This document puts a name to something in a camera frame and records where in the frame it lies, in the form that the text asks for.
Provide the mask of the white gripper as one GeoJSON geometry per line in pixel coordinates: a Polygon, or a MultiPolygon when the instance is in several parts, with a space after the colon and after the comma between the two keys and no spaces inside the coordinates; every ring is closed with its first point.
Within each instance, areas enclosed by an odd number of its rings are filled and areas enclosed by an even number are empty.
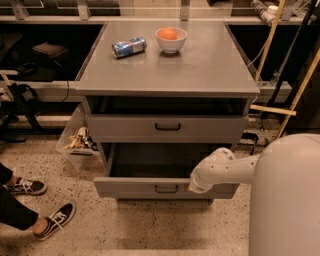
{"type": "Polygon", "coordinates": [[[190,184],[188,187],[188,190],[197,193],[202,194],[206,193],[209,190],[213,188],[212,184],[209,184],[201,179],[200,172],[197,168],[195,168],[191,174],[190,174],[190,184]]]}

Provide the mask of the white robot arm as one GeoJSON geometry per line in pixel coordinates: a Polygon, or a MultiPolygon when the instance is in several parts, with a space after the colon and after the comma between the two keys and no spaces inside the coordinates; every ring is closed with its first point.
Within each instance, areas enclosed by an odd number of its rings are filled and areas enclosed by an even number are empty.
{"type": "Polygon", "coordinates": [[[259,155],[219,148],[190,175],[189,190],[249,184],[249,256],[320,256],[320,135],[294,134],[259,155]]]}

